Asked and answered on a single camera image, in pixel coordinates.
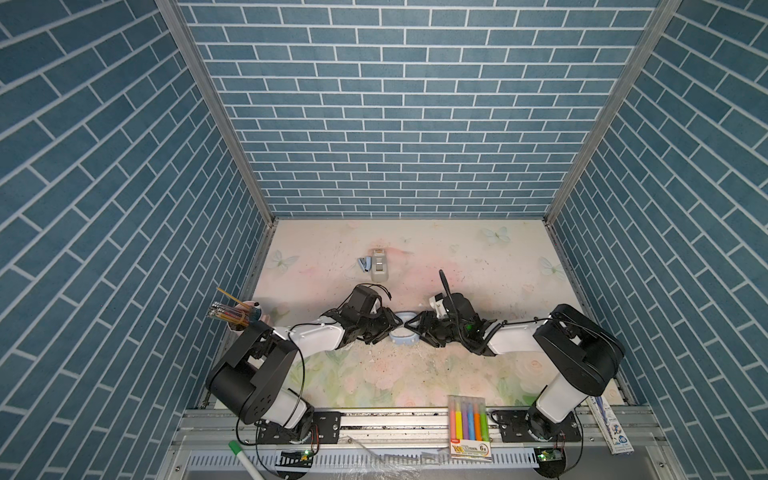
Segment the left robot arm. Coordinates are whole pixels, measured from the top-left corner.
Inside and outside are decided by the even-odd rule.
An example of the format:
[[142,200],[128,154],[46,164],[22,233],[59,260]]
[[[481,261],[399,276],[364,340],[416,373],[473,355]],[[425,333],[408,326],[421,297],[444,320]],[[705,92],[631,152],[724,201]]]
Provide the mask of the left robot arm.
[[314,408],[301,391],[285,387],[293,366],[304,374],[309,357],[353,342],[376,344],[401,325],[402,320],[385,307],[368,314],[347,307],[332,309],[291,327],[256,321],[210,371],[206,388],[244,424],[263,420],[303,436]]

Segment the light blue alarm clock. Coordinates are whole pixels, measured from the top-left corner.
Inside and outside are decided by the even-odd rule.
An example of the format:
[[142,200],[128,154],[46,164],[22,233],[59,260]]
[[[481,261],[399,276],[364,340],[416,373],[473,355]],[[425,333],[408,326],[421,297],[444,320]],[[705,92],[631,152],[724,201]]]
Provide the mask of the light blue alarm clock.
[[396,312],[395,316],[401,321],[401,325],[389,332],[389,339],[395,345],[414,345],[419,341],[419,335],[409,330],[405,324],[416,318],[417,313],[412,311]]

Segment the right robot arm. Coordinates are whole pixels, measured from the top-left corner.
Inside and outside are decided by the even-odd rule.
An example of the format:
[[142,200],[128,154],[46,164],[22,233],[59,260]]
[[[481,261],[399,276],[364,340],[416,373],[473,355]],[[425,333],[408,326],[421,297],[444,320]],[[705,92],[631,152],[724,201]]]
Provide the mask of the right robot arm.
[[482,319],[470,307],[447,306],[441,299],[405,326],[435,348],[459,343],[483,357],[546,355],[557,374],[525,417],[528,431],[540,441],[554,439],[584,400],[601,396],[625,357],[616,337],[568,304],[556,306],[545,318],[510,322]]

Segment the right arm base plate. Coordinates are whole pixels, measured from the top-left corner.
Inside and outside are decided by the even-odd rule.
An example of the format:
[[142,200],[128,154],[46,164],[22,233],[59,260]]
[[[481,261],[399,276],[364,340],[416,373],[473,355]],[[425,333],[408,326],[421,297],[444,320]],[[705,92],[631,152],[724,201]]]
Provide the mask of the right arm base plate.
[[498,428],[504,443],[580,442],[582,428],[573,412],[560,422],[552,422],[532,407],[492,409],[489,420]]

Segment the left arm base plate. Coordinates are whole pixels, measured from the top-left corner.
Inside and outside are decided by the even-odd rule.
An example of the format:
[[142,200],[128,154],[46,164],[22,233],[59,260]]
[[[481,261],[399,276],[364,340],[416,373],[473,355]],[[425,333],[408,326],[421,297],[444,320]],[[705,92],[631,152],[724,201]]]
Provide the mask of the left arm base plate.
[[313,411],[306,413],[292,428],[281,423],[265,421],[259,429],[258,442],[267,445],[287,445],[289,443],[336,444],[341,429],[340,411]]

